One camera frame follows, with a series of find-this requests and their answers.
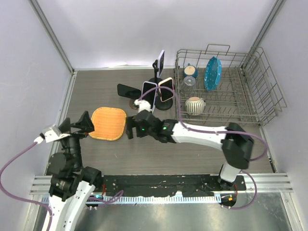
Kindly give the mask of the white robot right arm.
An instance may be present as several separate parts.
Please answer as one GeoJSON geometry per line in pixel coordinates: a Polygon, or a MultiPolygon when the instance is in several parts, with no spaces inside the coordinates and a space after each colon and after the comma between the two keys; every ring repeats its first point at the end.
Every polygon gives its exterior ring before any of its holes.
{"type": "Polygon", "coordinates": [[[196,126],[174,119],[160,120],[143,110],[126,117],[126,125],[129,139],[135,128],[140,138],[151,136],[161,143],[192,143],[221,150],[226,159],[217,178],[221,190],[233,188],[240,171],[249,167],[254,139],[236,123],[226,127],[196,126]]]}

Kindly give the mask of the short black phone stand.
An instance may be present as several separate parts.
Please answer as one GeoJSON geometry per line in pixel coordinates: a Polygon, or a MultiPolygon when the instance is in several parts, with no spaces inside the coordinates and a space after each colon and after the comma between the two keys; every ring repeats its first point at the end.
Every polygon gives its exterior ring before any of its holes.
{"type": "Polygon", "coordinates": [[[161,101],[160,96],[156,96],[155,98],[155,107],[158,110],[166,111],[169,110],[173,106],[173,99],[169,99],[167,101],[161,101]]]}

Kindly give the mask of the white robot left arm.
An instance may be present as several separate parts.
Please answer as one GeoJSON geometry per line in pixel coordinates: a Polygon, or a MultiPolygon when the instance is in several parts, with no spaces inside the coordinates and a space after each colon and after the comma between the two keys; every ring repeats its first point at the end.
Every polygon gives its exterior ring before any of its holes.
{"type": "Polygon", "coordinates": [[[66,118],[60,125],[45,128],[41,134],[46,142],[58,141],[61,152],[50,156],[47,175],[51,177],[48,213],[43,230],[73,231],[92,192],[102,188],[101,171],[84,167],[80,140],[94,131],[88,111],[72,123],[66,118]]]}

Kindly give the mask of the tall black phone stand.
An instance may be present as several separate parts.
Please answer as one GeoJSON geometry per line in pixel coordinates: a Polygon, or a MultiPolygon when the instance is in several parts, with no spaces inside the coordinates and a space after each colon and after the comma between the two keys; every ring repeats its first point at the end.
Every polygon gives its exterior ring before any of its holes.
{"type": "Polygon", "coordinates": [[[162,79],[158,77],[159,69],[158,69],[158,60],[157,59],[153,62],[152,67],[154,69],[154,77],[149,79],[149,82],[153,82],[153,83],[158,84],[160,81],[162,81],[162,79]]]}

